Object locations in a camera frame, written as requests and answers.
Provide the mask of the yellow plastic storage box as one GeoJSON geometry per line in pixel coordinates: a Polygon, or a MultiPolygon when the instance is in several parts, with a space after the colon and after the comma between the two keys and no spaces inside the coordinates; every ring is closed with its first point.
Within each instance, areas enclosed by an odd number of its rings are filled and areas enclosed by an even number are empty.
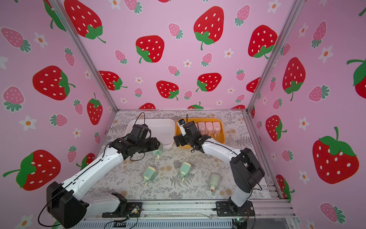
{"type": "MultiPolygon", "coordinates": [[[[226,143],[226,137],[225,137],[225,130],[224,130],[224,125],[223,122],[220,119],[217,118],[189,118],[188,121],[194,121],[195,123],[199,123],[199,122],[219,122],[220,123],[220,127],[221,127],[221,131],[219,134],[212,134],[210,135],[215,141],[221,143],[221,144],[225,144],[226,143]]],[[[178,121],[176,122],[175,125],[175,135],[179,135],[181,134],[181,130],[179,128],[178,125],[178,121]]],[[[192,149],[189,145],[185,145],[185,146],[179,146],[179,148],[181,149],[192,149]]]]}

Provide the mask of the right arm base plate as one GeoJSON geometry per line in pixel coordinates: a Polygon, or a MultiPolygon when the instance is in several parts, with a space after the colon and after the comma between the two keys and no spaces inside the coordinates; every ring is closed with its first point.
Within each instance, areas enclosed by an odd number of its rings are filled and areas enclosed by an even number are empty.
{"type": "Polygon", "coordinates": [[[253,217],[255,216],[253,203],[246,201],[243,206],[236,206],[231,200],[217,201],[216,213],[219,217],[253,217]]]}

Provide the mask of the white plastic storage box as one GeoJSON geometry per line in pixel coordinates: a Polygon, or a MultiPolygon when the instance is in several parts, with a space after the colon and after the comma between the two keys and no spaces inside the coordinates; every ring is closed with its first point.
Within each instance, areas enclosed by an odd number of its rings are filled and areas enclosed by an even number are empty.
{"type": "Polygon", "coordinates": [[[157,138],[160,142],[161,149],[170,149],[174,144],[175,122],[168,118],[155,118],[155,119],[138,119],[130,121],[125,135],[131,133],[133,125],[146,124],[151,131],[152,136],[157,138]]]}

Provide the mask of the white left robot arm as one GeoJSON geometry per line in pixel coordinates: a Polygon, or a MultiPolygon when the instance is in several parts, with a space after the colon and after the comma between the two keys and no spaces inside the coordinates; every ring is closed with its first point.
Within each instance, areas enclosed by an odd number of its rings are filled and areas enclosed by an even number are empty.
{"type": "Polygon", "coordinates": [[[107,214],[125,217],[130,214],[127,199],[120,193],[112,198],[83,200],[89,189],[118,164],[135,153],[163,149],[146,124],[134,125],[131,133],[110,142],[104,152],[91,164],[62,183],[53,182],[47,187],[45,209],[65,228],[77,225],[84,218],[107,214]]]}

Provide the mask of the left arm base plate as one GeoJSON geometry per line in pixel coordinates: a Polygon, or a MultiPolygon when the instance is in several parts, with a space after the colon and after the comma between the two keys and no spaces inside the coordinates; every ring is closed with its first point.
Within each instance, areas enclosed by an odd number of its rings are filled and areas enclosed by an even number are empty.
{"type": "Polygon", "coordinates": [[[115,212],[103,213],[103,218],[139,218],[142,211],[142,202],[123,203],[115,212]]]}

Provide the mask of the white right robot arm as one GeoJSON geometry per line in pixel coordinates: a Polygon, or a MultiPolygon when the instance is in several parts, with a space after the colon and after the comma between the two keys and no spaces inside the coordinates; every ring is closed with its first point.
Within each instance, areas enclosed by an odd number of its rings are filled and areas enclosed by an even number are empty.
{"type": "Polygon", "coordinates": [[[229,206],[239,211],[265,176],[265,171],[253,151],[249,148],[230,148],[218,143],[210,136],[202,135],[193,121],[180,119],[177,125],[181,133],[173,138],[178,147],[189,145],[192,152],[200,151],[230,165],[236,188],[229,198],[229,206]]]}

